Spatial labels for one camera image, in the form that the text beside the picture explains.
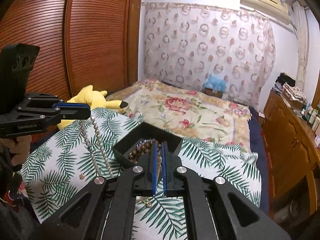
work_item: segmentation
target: metal bolt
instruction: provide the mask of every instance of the metal bolt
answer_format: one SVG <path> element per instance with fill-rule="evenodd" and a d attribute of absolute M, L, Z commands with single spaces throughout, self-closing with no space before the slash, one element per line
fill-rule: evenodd
<path fill-rule="evenodd" d="M 100 184 L 104 183 L 104 178 L 103 177 L 96 177 L 94 179 L 94 183 L 100 185 Z"/>
<path fill-rule="evenodd" d="M 143 168 L 141 166 L 134 166 L 132 169 L 135 173 L 140 173 L 143 171 Z"/>
<path fill-rule="evenodd" d="M 187 168 L 186 167 L 183 167 L 183 166 L 180 166 L 177 168 L 177 172 L 179 173 L 186 173 L 187 172 Z"/>
<path fill-rule="evenodd" d="M 218 183 L 220 185 L 222 185 L 226 182 L 225 178 L 223 178 L 223 177 L 216 177 L 214 180 L 216 181 L 216 183 Z"/>

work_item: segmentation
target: curtain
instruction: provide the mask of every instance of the curtain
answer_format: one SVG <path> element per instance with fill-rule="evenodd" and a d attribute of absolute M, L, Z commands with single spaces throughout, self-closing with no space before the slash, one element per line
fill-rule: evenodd
<path fill-rule="evenodd" d="M 306 12 L 299 2 L 296 1 L 293 3 L 293 11 L 296 17 L 297 37 L 299 42 L 296 86 L 304 91 L 309 54 L 308 22 Z"/>
<path fill-rule="evenodd" d="M 144 5 L 145 77 L 202 90 L 213 75 L 226 84 L 223 98 L 257 107 L 275 60 L 268 19 L 198 4 Z"/>

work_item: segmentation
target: black box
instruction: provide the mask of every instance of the black box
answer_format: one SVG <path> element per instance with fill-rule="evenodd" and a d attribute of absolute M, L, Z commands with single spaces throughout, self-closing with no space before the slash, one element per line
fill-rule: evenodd
<path fill-rule="evenodd" d="M 135 166 L 135 164 L 128 159 L 129 154 L 136 149 L 140 141 L 153 138 L 160 143 L 166 141 L 168 143 L 169 153 L 174 155 L 179 154 L 183 140 L 181 137 L 143 122 L 112 147 L 116 160 L 125 169 Z"/>

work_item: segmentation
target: pearl necklace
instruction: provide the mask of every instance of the pearl necklace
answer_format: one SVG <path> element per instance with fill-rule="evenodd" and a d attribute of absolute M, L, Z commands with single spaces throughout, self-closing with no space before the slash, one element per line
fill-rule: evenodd
<path fill-rule="evenodd" d="M 101 151 L 101 154 L 102 154 L 103 159 L 104 159 L 104 163 L 106 164 L 106 168 L 107 168 L 107 170 L 108 170 L 109 173 L 110 173 L 110 177 L 114 177 L 113 171 L 112 171 L 112 169 L 111 169 L 111 167 L 110 167 L 109 160 L 108 160 L 108 158 L 107 158 L 106 150 L 105 150 L 105 148 L 104 148 L 104 146 L 103 146 L 103 142 L 102 142 L 102 139 L 101 139 L 100 131 L 99 131 L 99 129 L 98 129 L 99 127 L 98 127 L 98 125 L 97 125 L 96 118 L 95 118 L 94 116 L 91 116 L 91 117 L 90 117 L 90 120 L 91 120 L 91 122 L 92 122 L 92 125 L 93 125 L 93 128 L 94 128 L 94 132 L 95 132 L 95 134 L 96 134 L 95 136 L 96 136 L 96 138 L 97 138 L 97 142 L 98 142 L 98 144 L 99 144 L 100 151 Z M 89 138 L 88 138 L 87 131 L 86 131 L 85 128 L 84 128 L 84 121 L 83 121 L 83 120 L 80 120 L 79 125 L 80 125 L 81 135 L 82 135 L 82 137 L 84 138 L 85 145 L 87 146 L 87 149 L 88 149 L 88 151 L 89 151 L 89 153 L 90 153 L 90 157 L 91 157 L 91 160 L 92 160 L 92 162 L 93 162 L 93 166 L 94 166 L 97 174 L 98 174 L 99 176 L 102 176 L 102 174 L 101 174 L 101 172 L 100 172 L 100 169 L 99 169 L 99 167 L 98 167 L 98 164 L 97 164 L 97 160 L 96 160 L 95 156 L 93 155 L 93 150 L 92 150 L 92 148 L 91 148 L 91 143 L 90 143 L 90 140 L 89 140 Z"/>

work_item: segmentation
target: green leaf pattern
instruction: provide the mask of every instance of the green leaf pattern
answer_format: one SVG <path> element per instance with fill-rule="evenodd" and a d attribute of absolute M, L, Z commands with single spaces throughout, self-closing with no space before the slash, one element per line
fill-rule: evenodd
<path fill-rule="evenodd" d="M 112 171 L 119 176 L 122 168 L 115 160 L 112 146 L 143 122 L 144 116 L 135 113 L 130 119 L 105 108 L 93 110 L 92 115 L 96 117 Z M 100 172 L 109 178 L 94 128 L 89 120 L 85 121 L 85 126 Z M 97 176 L 79 130 L 79 121 L 74 121 L 32 152 L 23 165 L 21 173 L 40 222 Z M 260 205 L 261 178 L 255 165 L 257 153 L 246 153 L 240 145 L 226 146 L 183 137 L 179 156 L 184 166 L 202 177 L 223 176 L 255 205 Z M 136 205 L 132 239 L 187 239 L 182 198 L 166 198 L 160 182 L 156 195 L 149 200 L 151 208 L 143 203 Z"/>

